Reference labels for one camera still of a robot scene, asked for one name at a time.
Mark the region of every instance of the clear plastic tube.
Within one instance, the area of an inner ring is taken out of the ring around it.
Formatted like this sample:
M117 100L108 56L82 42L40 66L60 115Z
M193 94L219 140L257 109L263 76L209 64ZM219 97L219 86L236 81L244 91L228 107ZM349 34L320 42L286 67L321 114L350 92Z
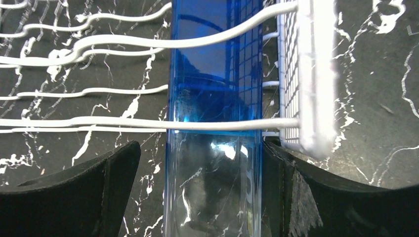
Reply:
M172 39L225 31L261 9L261 0L174 0ZM169 120L261 119L261 62L261 26L172 50ZM168 130L164 236L260 236L261 148L260 130Z

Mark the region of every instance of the white mesh grid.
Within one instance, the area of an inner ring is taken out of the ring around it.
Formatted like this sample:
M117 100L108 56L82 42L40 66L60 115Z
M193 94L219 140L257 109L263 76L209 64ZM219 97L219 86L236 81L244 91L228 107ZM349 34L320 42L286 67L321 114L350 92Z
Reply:
M280 60L280 116L298 118L299 78L298 78L298 31L296 12L282 14L279 17L279 60ZM299 143L299 129L286 128L281 131L281 141Z

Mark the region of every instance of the marble countertop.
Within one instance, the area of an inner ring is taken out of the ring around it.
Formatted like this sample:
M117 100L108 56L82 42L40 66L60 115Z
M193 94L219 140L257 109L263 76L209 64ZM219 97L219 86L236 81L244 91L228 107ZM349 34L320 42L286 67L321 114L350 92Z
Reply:
M156 12L167 0L96 1L75 0L65 4L38 2L33 9L3 13L2 33L39 23L78 25L77 14L110 12L140 16ZM337 0L336 61L340 79L336 118L339 137L334 155L308 162L361 183L386 188L417 184L419 174L419 16L415 0ZM170 14L151 23L110 20L95 22L91 34L126 34L167 39ZM275 21L264 24L275 31ZM70 33L33 30L22 39L3 42L1 55L54 56L70 48ZM111 45L110 49L134 50ZM264 46L265 80L278 76L276 42ZM169 51L151 57L94 56L89 62L56 68L0 69L1 95L21 91L81 91L88 87L124 89L154 88L167 84ZM277 111L277 91L264 93L265 117ZM153 95L90 95L74 99L25 99L1 102L2 119L69 119L77 116L114 116L165 119L167 93ZM161 235L165 134L115 132L0 134L0 184L17 185L48 175L103 154L129 140L142 146L137 180L121 227L120 236Z

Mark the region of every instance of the blue transparent plastic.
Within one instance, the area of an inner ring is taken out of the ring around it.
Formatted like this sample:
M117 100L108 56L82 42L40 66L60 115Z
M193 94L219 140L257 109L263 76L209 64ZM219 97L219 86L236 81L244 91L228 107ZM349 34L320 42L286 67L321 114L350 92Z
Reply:
M261 0L174 0L172 39L225 31L261 9ZM261 26L171 53L169 120L261 119ZM169 130L164 235L260 236L261 148L260 130Z

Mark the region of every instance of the white wire rack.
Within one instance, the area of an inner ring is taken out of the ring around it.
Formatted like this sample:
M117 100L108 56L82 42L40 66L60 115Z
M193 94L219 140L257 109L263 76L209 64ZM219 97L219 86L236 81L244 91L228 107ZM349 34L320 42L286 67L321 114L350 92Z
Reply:
M300 122L280 131L281 144L313 158L328 157L336 136L335 21L332 0L298 0L298 11L277 17L280 117Z
M31 2L22 0L17 4L3 4L0 0L0 14L5 9L29 7ZM81 23L76 27L58 27L45 24L27 24L15 34L0 34L0 38L24 38L33 29L58 32L82 32L100 19L115 19L127 22L146 22L162 16L171 9L171 3L164 5L154 14L140 17L97 13L79 16ZM279 83L266 82L265 86L280 86L280 117L252 121L199 123L154 121L113 117L76 117L67 120L20 120L0 119L2 126L12 132L75 132L75 131L117 131L117 132L164 132L166 129L188 130L253 130L280 129L280 139L285 147L302 152L314 158L329 155L335 140L334 89L335 73L332 59L334 44L335 12L333 0L278 0L243 24L212 36L186 40L155 40L120 35L96 35L79 39L72 50L66 50L59 58L0 56L0 68L48 67L66 65L86 60L94 54L119 56L145 56L161 52L166 48L187 48L204 46L237 37L264 20L277 17L278 32L264 36L264 40L278 37ZM92 49L100 44L126 44L150 47L145 51L117 51ZM0 100L19 100L25 97L74 98L89 93L151 94L167 89L167 85L144 90L121 90L113 88L88 88L74 93L20 92L1 96ZM131 126L135 128L100 127L98 125ZM278 136L276 132L265 135Z

